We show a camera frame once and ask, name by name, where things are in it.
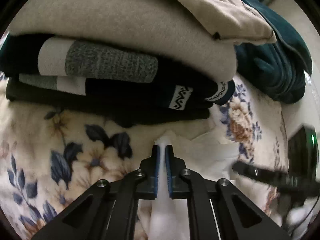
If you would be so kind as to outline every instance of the dark green cloth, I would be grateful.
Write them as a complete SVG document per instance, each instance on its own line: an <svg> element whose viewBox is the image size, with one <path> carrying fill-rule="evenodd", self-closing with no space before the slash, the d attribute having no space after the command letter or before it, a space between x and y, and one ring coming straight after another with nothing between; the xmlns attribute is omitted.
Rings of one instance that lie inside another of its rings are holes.
<svg viewBox="0 0 320 240"><path fill-rule="evenodd" d="M304 95L306 71L312 74L307 45L299 33L280 15L258 0L242 0L255 8L272 26L277 42L235 46L237 71L273 100L295 103Z"/></svg>
<svg viewBox="0 0 320 240"><path fill-rule="evenodd" d="M114 120L122 127L135 124L159 124L165 122L207 119L209 109L192 109L177 111L174 109L135 104L108 104L101 97L87 97L61 91L38 88L19 82L18 78L9 79L6 97L11 100L22 100L39 104L47 104L75 111L99 114Z"/></svg>

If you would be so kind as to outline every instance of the gray knit stripe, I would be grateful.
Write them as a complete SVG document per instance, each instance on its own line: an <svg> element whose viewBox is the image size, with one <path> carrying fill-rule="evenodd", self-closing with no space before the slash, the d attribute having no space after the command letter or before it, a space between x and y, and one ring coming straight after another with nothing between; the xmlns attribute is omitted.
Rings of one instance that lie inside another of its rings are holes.
<svg viewBox="0 0 320 240"><path fill-rule="evenodd" d="M156 76L156 57L126 52L106 45L75 41L66 57L68 76L150 83Z"/></svg>
<svg viewBox="0 0 320 240"><path fill-rule="evenodd" d="M57 76L19 74L19 81L39 88L57 90Z"/></svg>

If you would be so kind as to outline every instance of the triangular cutout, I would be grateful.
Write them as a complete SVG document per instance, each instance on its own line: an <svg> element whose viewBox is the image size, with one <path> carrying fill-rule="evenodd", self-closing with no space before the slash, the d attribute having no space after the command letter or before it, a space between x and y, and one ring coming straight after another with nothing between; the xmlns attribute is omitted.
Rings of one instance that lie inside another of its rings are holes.
<svg viewBox="0 0 320 240"><path fill-rule="evenodd" d="M79 228L79 226L81 226L82 221L91 206L92 200L93 200L93 196L89 195L71 213L69 213L63 219L62 222L74 228Z"/></svg>
<svg viewBox="0 0 320 240"><path fill-rule="evenodd" d="M244 228L249 228L261 223L262 218L248 207L237 195L232 195L232 202Z"/></svg>

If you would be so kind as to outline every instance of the black cable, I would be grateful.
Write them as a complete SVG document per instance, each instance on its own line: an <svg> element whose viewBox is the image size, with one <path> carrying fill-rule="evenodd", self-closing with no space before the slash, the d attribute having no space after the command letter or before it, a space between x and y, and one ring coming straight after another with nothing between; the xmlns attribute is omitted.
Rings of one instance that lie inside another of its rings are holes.
<svg viewBox="0 0 320 240"><path fill-rule="evenodd" d="M293 228L292 233L291 233L291 235L290 235L291 238L292 238L292 235L293 235L294 231L295 231L299 226L301 226L304 221L306 221L306 219L308 218L308 216L310 216L311 212L312 212L312 211L314 210L314 208L316 207L316 205L317 205L317 203L318 203L318 201L319 201L319 198L320 198L320 195L318 196L315 204L314 204L313 207L311 208L311 210L310 210L310 212L308 213L308 215L306 215L306 217L304 218L304 220L302 220L298 225L296 225L296 226Z"/></svg>

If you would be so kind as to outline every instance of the black folded garment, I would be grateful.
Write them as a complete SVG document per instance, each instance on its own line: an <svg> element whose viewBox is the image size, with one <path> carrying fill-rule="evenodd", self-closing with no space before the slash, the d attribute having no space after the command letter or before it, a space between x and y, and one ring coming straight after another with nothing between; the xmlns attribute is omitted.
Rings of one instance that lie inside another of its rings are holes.
<svg viewBox="0 0 320 240"><path fill-rule="evenodd" d="M6 97L12 101L22 100L103 115L126 128L135 124L152 125L165 122L207 119L210 115L209 109L205 108L175 111L173 109L155 107L147 103L143 106L127 104L126 102L110 104L101 97L80 96L26 85L14 77L9 79Z"/></svg>
<svg viewBox="0 0 320 240"><path fill-rule="evenodd" d="M20 74L21 82L37 87L175 110L223 105L235 90L232 80L215 83L181 62L49 34L9 35L0 51L0 71Z"/></svg>

